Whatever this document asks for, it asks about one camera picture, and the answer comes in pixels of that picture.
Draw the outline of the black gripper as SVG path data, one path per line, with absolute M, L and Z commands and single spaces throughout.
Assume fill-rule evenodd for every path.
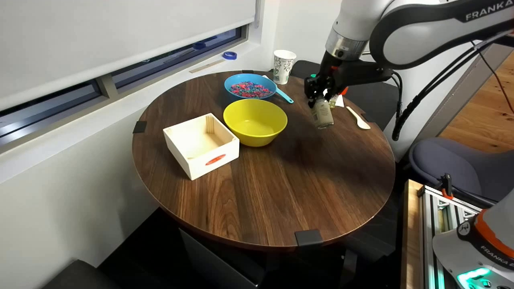
M 343 61 L 332 53 L 325 53 L 320 70 L 304 78 L 304 91 L 309 101 L 309 107 L 314 107 L 319 96 L 327 90 L 327 99 L 330 107 L 336 107 L 338 94 L 348 90 L 348 85 L 338 78 L 338 72 Z

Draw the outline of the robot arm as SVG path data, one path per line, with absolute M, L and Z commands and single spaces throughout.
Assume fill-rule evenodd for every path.
M 309 106 L 349 85 L 388 80 L 394 69 L 420 66 L 465 41 L 499 37 L 513 22 L 513 0 L 343 0 L 320 70 L 306 78 Z

